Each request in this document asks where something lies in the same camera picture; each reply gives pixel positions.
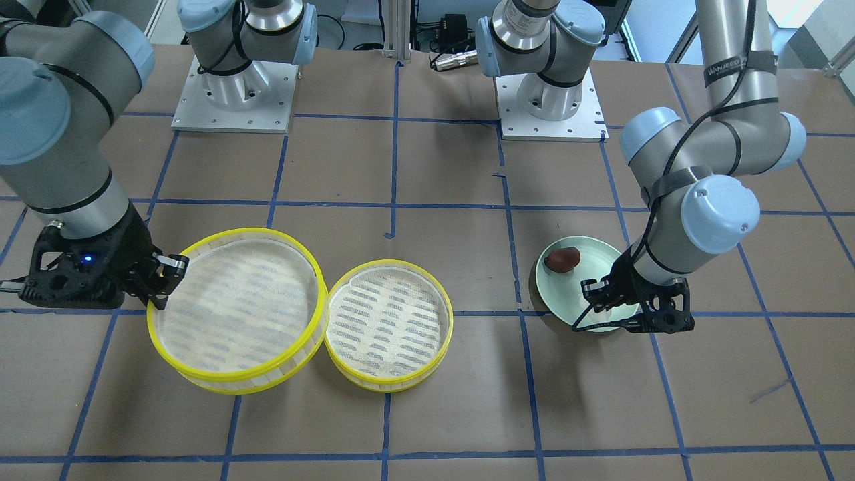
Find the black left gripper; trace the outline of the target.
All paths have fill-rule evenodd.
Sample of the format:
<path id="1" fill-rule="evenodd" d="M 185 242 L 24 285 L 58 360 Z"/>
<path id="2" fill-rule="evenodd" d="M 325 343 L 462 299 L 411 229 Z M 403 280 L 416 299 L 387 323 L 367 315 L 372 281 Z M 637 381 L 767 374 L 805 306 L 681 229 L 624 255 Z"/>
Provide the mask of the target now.
<path id="1" fill-rule="evenodd" d="M 601 280 L 585 279 L 580 287 L 583 297 L 595 303 L 593 311 L 598 315 L 610 313 L 618 305 L 638 305 L 639 313 L 618 321 L 629 333 L 674 334 L 695 328 L 688 282 L 680 279 L 671 285 L 657 285 L 645 280 L 630 263 L 629 250 Z"/>

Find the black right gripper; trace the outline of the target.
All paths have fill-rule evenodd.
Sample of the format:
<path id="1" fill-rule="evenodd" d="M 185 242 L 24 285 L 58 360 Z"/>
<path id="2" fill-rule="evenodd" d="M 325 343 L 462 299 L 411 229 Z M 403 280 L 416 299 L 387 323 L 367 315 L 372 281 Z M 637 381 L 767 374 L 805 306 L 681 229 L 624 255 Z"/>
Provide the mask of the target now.
<path id="1" fill-rule="evenodd" d="M 111 310 L 131 295 L 162 310 L 189 262 L 183 255 L 162 255 L 129 204 L 114 227 L 93 237 L 71 240 L 62 228 L 43 228 L 17 296 L 36 307 Z"/>

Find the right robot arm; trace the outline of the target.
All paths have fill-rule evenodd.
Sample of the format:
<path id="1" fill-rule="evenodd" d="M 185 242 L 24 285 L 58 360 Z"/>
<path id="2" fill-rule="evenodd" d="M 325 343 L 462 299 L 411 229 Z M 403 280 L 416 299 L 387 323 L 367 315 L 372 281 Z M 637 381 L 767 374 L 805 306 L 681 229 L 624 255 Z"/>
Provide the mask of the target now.
<path id="1" fill-rule="evenodd" d="M 2 2 L 2 179 L 45 228 L 25 276 L 2 281 L 36 307 L 163 309 L 190 260 L 165 255 L 99 143 L 154 70 L 144 32 L 107 10 L 65 27 Z"/>

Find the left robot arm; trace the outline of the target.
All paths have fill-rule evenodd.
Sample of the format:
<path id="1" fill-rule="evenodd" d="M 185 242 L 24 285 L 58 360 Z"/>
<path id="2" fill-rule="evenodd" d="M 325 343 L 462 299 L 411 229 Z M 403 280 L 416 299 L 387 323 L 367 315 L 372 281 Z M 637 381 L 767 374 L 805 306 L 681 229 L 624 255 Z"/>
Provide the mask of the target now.
<path id="1" fill-rule="evenodd" d="M 697 1 L 707 112 L 694 122 L 666 107 L 630 119 L 622 153 L 649 209 L 643 234 L 601 278 L 581 280 L 564 316 L 572 331 L 692 331 L 688 275 L 729 252 L 760 219 L 739 180 L 794 164 L 806 146 L 797 116 L 782 112 L 778 57 L 763 1 Z M 480 69 L 509 104 L 501 115 L 532 124 L 518 135 L 568 127 L 586 106 L 584 84 L 605 33 L 584 1 L 502 1 L 474 28 Z"/>

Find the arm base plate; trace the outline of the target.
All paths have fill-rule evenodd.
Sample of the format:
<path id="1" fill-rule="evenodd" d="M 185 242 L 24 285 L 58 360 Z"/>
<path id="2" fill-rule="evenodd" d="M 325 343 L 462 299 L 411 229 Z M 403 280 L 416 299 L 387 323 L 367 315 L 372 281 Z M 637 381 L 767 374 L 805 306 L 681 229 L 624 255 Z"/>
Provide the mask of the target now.
<path id="1" fill-rule="evenodd" d="M 232 76 L 198 73 L 190 64 L 171 127 L 181 132 L 287 134 L 301 69 L 254 61 Z"/>
<path id="2" fill-rule="evenodd" d="M 538 74 L 494 79 L 505 140 L 599 142 L 609 137 L 592 72 L 580 84 L 559 88 Z"/>

